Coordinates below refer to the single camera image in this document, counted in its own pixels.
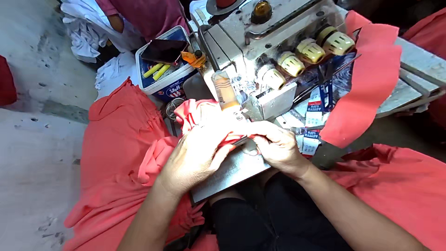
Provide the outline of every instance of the person's left hand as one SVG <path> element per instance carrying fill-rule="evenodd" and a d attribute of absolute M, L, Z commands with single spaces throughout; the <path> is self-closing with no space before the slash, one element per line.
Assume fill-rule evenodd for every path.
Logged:
<path fill-rule="evenodd" d="M 212 175 L 233 145 L 217 146 L 231 132 L 226 124 L 196 126 L 184 135 L 164 165 L 157 181 L 174 196 L 182 196 Z"/>

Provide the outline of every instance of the concrete floor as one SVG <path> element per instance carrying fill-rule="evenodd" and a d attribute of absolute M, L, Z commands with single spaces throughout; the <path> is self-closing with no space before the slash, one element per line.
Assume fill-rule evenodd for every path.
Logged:
<path fill-rule="evenodd" d="M 427 137 L 432 137 L 432 135 L 426 135 L 425 138 L 421 137 L 414 132 L 406 121 L 398 117 L 388 116 L 376 119 L 361 137 L 344 149 L 337 148 L 329 143 L 319 146 L 312 162 L 322 169 L 330 169 L 335 162 L 342 161 L 341 157 L 343 155 L 368 148 L 373 143 L 410 148 L 446 162 L 446 149 L 428 142 Z"/>

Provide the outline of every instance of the white fabric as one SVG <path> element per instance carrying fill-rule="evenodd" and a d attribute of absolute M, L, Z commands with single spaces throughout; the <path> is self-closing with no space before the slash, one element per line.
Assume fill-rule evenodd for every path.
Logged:
<path fill-rule="evenodd" d="M 136 80 L 136 62 L 133 53 L 124 52 L 117 57 L 110 59 L 98 69 L 95 88 L 101 90 L 109 84 L 107 80 L 118 78 L 116 81 L 120 83 L 114 87 L 114 89 L 116 89 L 128 76 L 130 76 L 132 80 Z"/>
<path fill-rule="evenodd" d="M 73 54 L 82 61 L 95 63 L 98 47 L 107 39 L 120 51 L 138 49 L 143 45 L 141 34 L 124 20 L 124 32 L 118 33 L 111 26 L 95 0 L 62 0 L 63 22 L 72 40 Z"/>
<path fill-rule="evenodd" d="M 79 60 L 96 63 L 99 46 L 104 47 L 108 37 L 105 32 L 98 33 L 86 20 L 66 15 L 62 20 L 71 38 L 71 51 Z"/>
<path fill-rule="evenodd" d="M 136 68 L 135 55 L 131 52 L 124 52 L 119 56 L 110 59 L 96 74 L 95 88 L 98 89 L 98 99 L 110 95 L 116 88 L 130 76 L 134 85 L 138 85 L 138 70 Z M 148 95 L 158 108 L 164 104 L 161 100 L 152 95 Z"/>

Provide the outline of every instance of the black pants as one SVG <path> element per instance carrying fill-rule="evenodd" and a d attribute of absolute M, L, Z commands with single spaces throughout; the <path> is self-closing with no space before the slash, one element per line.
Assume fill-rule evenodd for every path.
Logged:
<path fill-rule="evenodd" d="M 225 198 L 212 205 L 221 251 L 352 250 L 291 178 L 275 174 L 265 185 L 264 195 L 272 227 L 241 199 Z"/>

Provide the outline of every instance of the coral garment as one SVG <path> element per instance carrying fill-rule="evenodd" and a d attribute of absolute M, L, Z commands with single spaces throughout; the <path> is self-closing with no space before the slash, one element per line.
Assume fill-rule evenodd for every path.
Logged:
<path fill-rule="evenodd" d="M 322 140 L 345 148 L 372 124 L 379 106 L 389 97 L 398 82 L 401 46 L 394 45 L 398 28 L 372 24 L 349 11 L 345 19 L 347 34 L 360 28 L 356 41 L 351 91 L 334 107 L 320 135 Z"/>
<path fill-rule="evenodd" d="M 403 38 L 446 60 L 446 8 L 420 20 Z M 446 95 L 430 103 L 428 112 L 446 129 Z"/>
<path fill-rule="evenodd" d="M 198 101 L 189 99 L 178 106 L 174 112 L 177 116 L 177 122 L 182 125 L 183 135 L 198 124 L 205 124 L 206 121 L 212 121 L 214 118 L 223 116 L 219 103 L 213 99 Z M 229 116 L 228 119 L 233 119 L 234 123 L 238 123 L 234 116 Z M 243 135 L 239 134 L 229 134 L 219 146 L 233 144 L 242 137 Z"/>
<path fill-rule="evenodd" d="M 408 148 L 373 144 L 326 172 L 432 251 L 446 247 L 446 164 Z"/>
<path fill-rule="evenodd" d="M 127 79 L 89 111 L 81 159 L 81 195 L 64 224 L 74 237 L 63 250 L 116 250 L 178 139 L 152 101 Z M 167 242 L 204 223 L 189 195 L 170 222 Z"/>

